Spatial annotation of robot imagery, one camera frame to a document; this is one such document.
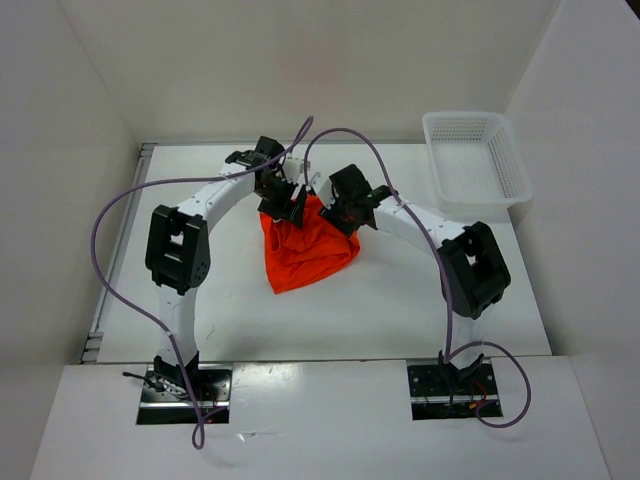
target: cable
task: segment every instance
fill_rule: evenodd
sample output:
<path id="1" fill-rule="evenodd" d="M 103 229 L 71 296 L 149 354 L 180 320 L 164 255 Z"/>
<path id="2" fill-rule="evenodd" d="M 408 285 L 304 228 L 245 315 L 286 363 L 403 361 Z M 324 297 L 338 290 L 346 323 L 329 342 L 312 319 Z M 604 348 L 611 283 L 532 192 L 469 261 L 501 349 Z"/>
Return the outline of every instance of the cable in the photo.
<path id="1" fill-rule="evenodd" d="M 259 171 L 259 170 L 267 168 L 268 166 L 276 163 L 283 156 L 286 156 L 287 153 L 293 151 L 293 149 L 296 147 L 296 145 L 298 145 L 300 143 L 300 141 L 302 141 L 302 139 L 305 137 L 305 135 L 309 132 L 309 129 L 311 128 L 312 124 L 313 124 L 313 116 L 307 117 L 307 119 L 304 121 L 304 123 L 300 127 L 300 130 L 298 130 L 298 133 L 296 134 L 293 142 L 291 143 L 291 145 L 289 147 L 285 148 L 282 153 L 280 153 L 280 154 L 276 155 L 275 157 L 271 158 L 266 163 L 264 163 L 264 164 L 262 164 L 262 165 L 260 165 L 258 167 L 250 168 L 249 170 L 246 170 L 244 172 L 232 173 L 232 174 L 226 175 L 224 177 L 215 176 L 215 177 L 172 178 L 172 179 L 166 179 L 166 180 L 156 180 L 156 181 L 153 181 L 153 182 L 147 182 L 147 183 L 141 183 L 139 185 L 135 185 L 135 186 L 129 188 L 128 190 L 125 190 L 124 192 L 120 193 L 119 195 L 116 195 L 114 198 L 112 198 L 102 208 L 102 210 L 100 211 L 100 213 L 96 217 L 96 220 L 95 220 L 95 222 L 93 224 L 93 228 L 91 229 L 91 240 L 90 240 L 91 263 L 93 264 L 93 268 L 96 271 L 98 279 L 100 280 L 100 282 L 102 283 L 104 288 L 111 295 L 113 295 L 116 299 L 118 299 L 122 303 L 124 303 L 126 306 L 128 306 L 129 308 L 135 310 L 136 312 L 140 313 L 141 315 L 144 315 L 149 320 L 151 320 L 153 323 L 158 325 L 167 334 L 167 336 L 169 337 L 169 342 L 171 343 L 171 346 L 173 347 L 173 350 L 175 351 L 176 359 L 178 360 L 178 366 L 180 368 L 180 372 L 182 373 L 182 377 L 184 378 L 185 386 L 186 386 L 186 389 L 187 389 L 187 393 L 189 394 L 189 399 L 191 400 L 191 403 L 193 404 L 193 409 L 195 411 L 196 418 L 197 418 L 196 426 L 194 427 L 193 433 L 191 435 L 191 443 L 193 444 L 193 447 L 196 450 L 201 450 L 204 447 L 204 440 L 205 440 L 204 425 L 205 425 L 205 422 L 209 418 L 211 418 L 215 413 L 219 412 L 220 410 L 223 410 L 226 407 L 221 407 L 221 408 L 218 408 L 218 409 L 214 409 L 211 412 L 207 413 L 206 415 L 204 415 L 204 416 L 202 415 L 202 412 L 200 411 L 200 407 L 198 406 L 198 399 L 197 399 L 197 397 L 196 397 L 196 395 L 194 393 L 193 386 L 191 385 L 191 381 L 189 380 L 189 375 L 187 374 L 187 369 L 185 368 L 185 364 L 184 364 L 184 361 L 182 359 L 182 355 L 180 354 L 180 349 L 179 349 L 178 344 L 176 343 L 176 340 L 175 340 L 175 338 L 173 336 L 173 333 L 171 333 L 171 330 L 169 329 L 169 327 L 167 327 L 167 325 L 164 322 L 162 322 L 162 320 L 157 318 L 152 313 L 148 312 L 144 308 L 136 305 L 132 301 L 128 300 L 127 298 L 125 298 L 124 296 L 119 294 L 109 284 L 109 281 L 106 279 L 106 277 L 104 276 L 104 273 L 100 269 L 100 265 L 98 263 L 98 256 L 97 256 L 97 253 L 96 253 L 96 237 L 97 237 L 97 234 L 98 234 L 98 228 L 100 227 L 100 223 L 102 222 L 102 219 L 104 218 L 104 216 L 107 214 L 107 212 L 116 203 L 118 203 L 120 200 L 122 200 L 126 196 L 132 194 L 133 192 L 136 192 L 138 190 L 142 190 L 143 188 L 155 187 L 155 186 L 158 186 L 158 185 L 169 185 L 169 184 L 174 184 L 174 183 L 212 183 L 212 182 L 220 182 L 220 181 L 226 181 L 228 179 L 241 177 L 243 175 L 249 175 L 251 173 L 255 173 L 255 172 Z"/>
<path id="2" fill-rule="evenodd" d="M 516 360 L 516 358 L 511 353 L 509 353 L 504 347 L 498 345 L 497 343 L 480 342 L 480 341 L 470 342 L 470 343 L 467 343 L 466 345 L 459 347 L 454 352 L 451 352 L 451 342 L 452 342 L 452 336 L 453 336 L 453 304 L 452 304 L 452 297 L 451 297 L 451 286 L 449 284 L 449 278 L 447 277 L 446 271 L 444 269 L 442 259 L 440 258 L 438 249 L 436 248 L 436 245 L 433 239 L 431 238 L 431 235 L 429 235 L 429 232 L 427 231 L 425 226 L 422 224 L 422 222 L 420 221 L 418 216 L 413 212 L 413 210 L 411 210 L 411 207 L 409 207 L 409 205 L 407 205 L 402 201 L 402 199 L 398 195 L 398 192 L 393 187 L 391 178 L 389 177 L 389 173 L 387 172 L 387 168 L 384 164 L 384 161 L 382 160 L 382 156 L 380 155 L 380 152 L 378 151 L 376 146 L 373 144 L 373 142 L 369 140 L 367 137 L 365 137 L 362 133 L 356 130 L 353 130 L 351 128 L 341 128 L 341 127 L 330 128 L 328 130 L 318 133 L 309 142 L 309 145 L 307 145 L 307 149 L 304 152 L 303 173 L 304 173 L 305 183 L 307 184 L 307 186 L 309 185 L 308 162 L 309 162 L 309 151 L 311 150 L 311 147 L 313 147 L 313 145 L 325 135 L 328 135 L 330 133 L 335 133 L 335 132 L 344 132 L 344 133 L 349 133 L 351 135 L 355 135 L 371 149 L 374 156 L 376 157 L 376 160 L 378 160 L 378 164 L 380 165 L 380 170 L 382 170 L 382 175 L 384 176 L 384 180 L 387 183 L 389 190 L 391 190 L 391 194 L 393 195 L 393 198 L 398 202 L 398 205 L 402 205 L 402 208 L 413 219 L 416 226 L 418 227 L 422 235 L 424 235 L 424 238 L 427 240 L 427 243 L 429 244 L 429 248 L 431 249 L 431 252 L 433 253 L 434 258 L 436 259 L 436 262 L 438 264 L 438 269 L 440 270 L 440 279 L 444 287 L 444 294 L 445 294 L 444 296 L 447 302 L 447 333 L 446 333 L 446 339 L 445 339 L 444 362 L 449 363 L 449 361 L 453 357 L 455 357 L 460 352 L 463 352 L 468 348 L 479 346 L 479 345 L 489 345 L 490 347 L 497 348 L 502 353 L 504 353 L 515 364 L 515 366 L 518 367 L 518 370 L 522 374 L 522 378 L 524 379 L 524 383 L 527 388 L 527 400 L 525 402 L 524 408 L 516 418 L 514 418 L 513 420 L 507 423 L 495 424 L 495 423 L 489 423 L 486 420 L 484 420 L 482 417 L 480 417 L 480 411 L 487 405 L 496 402 L 496 400 L 483 402 L 481 405 L 478 405 L 478 407 L 475 409 L 476 418 L 487 427 L 507 428 L 507 427 L 511 427 L 512 425 L 515 425 L 516 423 L 518 423 L 520 420 L 524 418 L 524 416 L 527 414 L 527 411 L 529 410 L 529 406 L 531 405 L 531 384 L 529 383 L 529 378 L 527 377 L 526 372 L 524 371 L 524 369 L 522 368 L 518 360 Z"/>
<path id="3" fill-rule="evenodd" d="M 442 263 L 440 254 L 438 253 L 438 247 L 436 247 L 436 244 L 433 242 L 431 235 L 429 235 L 429 232 L 427 231 L 425 226 L 422 224 L 418 216 L 413 212 L 411 207 L 409 207 L 409 205 L 407 205 L 400 198 L 400 195 L 398 195 L 398 192 L 396 191 L 396 189 L 393 186 L 393 183 L 391 182 L 391 177 L 389 177 L 389 172 L 387 172 L 387 167 L 385 166 L 384 161 L 382 160 L 382 156 L 380 155 L 380 152 L 378 152 L 378 149 L 373 144 L 373 142 L 369 140 L 367 137 L 365 137 L 362 133 L 356 130 L 353 130 L 351 128 L 342 128 L 342 127 L 330 128 L 328 130 L 320 132 L 315 137 L 313 137 L 313 139 L 309 142 L 309 145 L 307 145 L 307 150 L 304 152 L 304 162 L 302 164 L 303 166 L 302 171 L 304 173 L 305 184 L 309 185 L 308 166 L 309 166 L 309 151 L 311 150 L 311 147 L 313 147 L 313 145 L 325 135 L 329 135 L 330 133 L 335 133 L 335 132 L 344 132 L 344 133 L 349 133 L 351 135 L 355 135 L 371 149 L 371 151 L 376 157 L 376 160 L 378 160 L 378 164 L 380 165 L 380 170 L 382 170 L 382 175 L 384 176 L 384 180 L 387 183 L 389 190 L 391 190 L 391 195 L 393 195 L 393 198 L 395 198 L 396 202 L 398 202 L 398 205 L 402 205 L 402 208 L 404 209 L 404 211 L 407 212 L 407 214 L 415 222 L 416 226 L 418 227 L 422 235 L 424 235 L 424 238 L 427 240 L 427 243 L 429 244 L 429 248 L 433 253 L 433 257 L 436 259 L 436 263 L 438 264 L 438 270 L 440 271 L 440 280 L 442 281 L 442 286 L 444 290 L 444 299 L 445 299 L 445 302 L 447 303 L 447 333 L 445 336 L 445 344 L 444 344 L 444 363 L 449 363 L 449 361 L 451 360 L 451 342 L 453 337 L 453 301 L 451 296 L 451 285 L 449 283 L 449 277 L 447 276 L 447 273 L 444 269 L 444 264 Z"/>

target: red fabric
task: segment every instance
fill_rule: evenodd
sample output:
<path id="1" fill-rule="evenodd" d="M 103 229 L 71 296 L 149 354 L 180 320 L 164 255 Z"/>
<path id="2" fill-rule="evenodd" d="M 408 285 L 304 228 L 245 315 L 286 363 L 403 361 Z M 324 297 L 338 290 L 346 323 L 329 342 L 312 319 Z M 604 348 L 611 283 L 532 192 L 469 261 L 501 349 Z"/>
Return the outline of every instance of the red fabric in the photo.
<path id="1" fill-rule="evenodd" d="M 260 214 L 267 278 L 275 293 L 322 280 L 342 270 L 358 255 L 357 235 L 345 237 L 318 215 L 321 209 L 318 197 L 307 198 L 302 229 Z"/>

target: plastic laundry basket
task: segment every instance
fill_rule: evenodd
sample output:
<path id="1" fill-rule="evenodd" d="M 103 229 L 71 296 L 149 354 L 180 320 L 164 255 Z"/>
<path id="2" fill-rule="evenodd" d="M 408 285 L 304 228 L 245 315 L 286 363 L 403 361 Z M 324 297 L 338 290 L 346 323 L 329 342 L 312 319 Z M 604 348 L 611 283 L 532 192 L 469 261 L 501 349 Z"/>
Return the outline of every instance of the plastic laundry basket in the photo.
<path id="1" fill-rule="evenodd" d="M 437 112 L 422 118 L 438 206 L 443 212 L 495 212 L 533 196 L 507 119 L 489 112 Z"/>

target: wall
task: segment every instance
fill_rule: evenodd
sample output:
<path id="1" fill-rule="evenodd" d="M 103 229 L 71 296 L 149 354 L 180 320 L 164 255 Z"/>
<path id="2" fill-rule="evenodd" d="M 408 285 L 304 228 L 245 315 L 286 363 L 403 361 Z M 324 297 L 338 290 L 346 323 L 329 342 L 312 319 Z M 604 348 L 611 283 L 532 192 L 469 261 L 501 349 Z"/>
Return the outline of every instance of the wall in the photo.
<path id="1" fill-rule="evenodd" d="M 556 0 L 61 0 L 144 140 L 356 126 L 421 140 L 427 111 L 501 111 Z"/>
<path id="2" fill-rule="evenodd" d="M 512 212 L 531 283 L 617 479 L 640 467 L 639 79 L 623 0 L 565 0 L 506 110 L 536 190 Z"/>
<path id="3" fill-rule="evenodd" d="M 0 0 L 3 478 L 28 477 L 62 365 L 79 360 L 99 292 L 88 255 L 92 219 L 131 182 L 135 158 L 59 6 Z M 103 260 L 117 217 L 101 238 Z"/>

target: white desk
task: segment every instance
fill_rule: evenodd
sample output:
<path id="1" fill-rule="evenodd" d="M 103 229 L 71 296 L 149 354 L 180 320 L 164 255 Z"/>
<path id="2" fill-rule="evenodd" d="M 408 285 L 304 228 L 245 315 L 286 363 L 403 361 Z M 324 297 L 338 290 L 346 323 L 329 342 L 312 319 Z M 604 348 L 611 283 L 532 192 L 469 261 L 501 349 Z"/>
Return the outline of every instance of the white desk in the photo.
<path id="1" fill-rule="evenodd" d="M 477 420 L 411 420 L 406 363 L 237 364 L 228 425 L 136 426 L 136 365 L 66 367 L 31 480 L 608 479 L 571 362 L 522 359 L 533 388 L 513 428 Z M 522 379 L 493 360 L 505 418 Z"/>
<path id="2" fill-rule="evenodd" d="M 251 147 L 156 147 L 144 180 L 212 176 L 229 153 L 247 148 Z M 380 145 L 380 151 L 396 188 L 418 205 L 432 205 L 426 147 Z M 383 183 L 377 162 L 365 146 L 319 145 L 311 159 L 327 173 L 356 163 L 372 186 Z M 159 204 L 175 205 L 201 187 L 190 184 L 146 189 L 140 195 L 135 216 L 131 215 L 131 234 L 119 252 L 120 265 L 112 283 L 151 312 L 158 310 L 151 275 L 144 266 L 151 212 Z M 362 250 L 351 266 L 310 287 L 274 295 L 264 269 L 258 202 L 255 196 L 240 202 L 212 233 L 212 268 L 200 287 L 196 310 L 201 360 L 437 356 L 444 339 L 445 303 L 433 259 L 399 239 L 362 228 Z M 509 216 L 505 211 L 487 223 L 513 280 L 495 308 L 486 338 L 515 355 L 550 355 Z M 104 304 L 100 330 L 104 338 L 99 363 L 152 361 L 158 328 L 111 297 Z"/>

